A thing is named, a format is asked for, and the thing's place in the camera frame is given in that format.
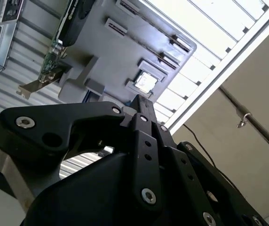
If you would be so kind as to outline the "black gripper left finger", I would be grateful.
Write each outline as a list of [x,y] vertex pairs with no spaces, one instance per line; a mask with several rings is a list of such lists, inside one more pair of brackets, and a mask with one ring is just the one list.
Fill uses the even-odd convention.
[[147,100],[137,95],[125,108],[92,102],[2,111],[0,189],[28,211],[47,188],[107,156],[152,153],[158,157]]

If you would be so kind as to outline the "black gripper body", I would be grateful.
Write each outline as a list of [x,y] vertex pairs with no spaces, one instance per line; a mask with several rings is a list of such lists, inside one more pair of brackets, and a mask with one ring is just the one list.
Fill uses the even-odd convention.
[[193,226],[152,153],[107,156],[43,191],[26,226]]

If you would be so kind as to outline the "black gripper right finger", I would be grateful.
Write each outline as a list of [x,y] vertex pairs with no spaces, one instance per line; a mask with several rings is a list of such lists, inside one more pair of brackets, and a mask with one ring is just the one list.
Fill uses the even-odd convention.
[[162,212],[149,226],[266,226],[237,188],[189,142],[176,144],[146,101],[158,142]]

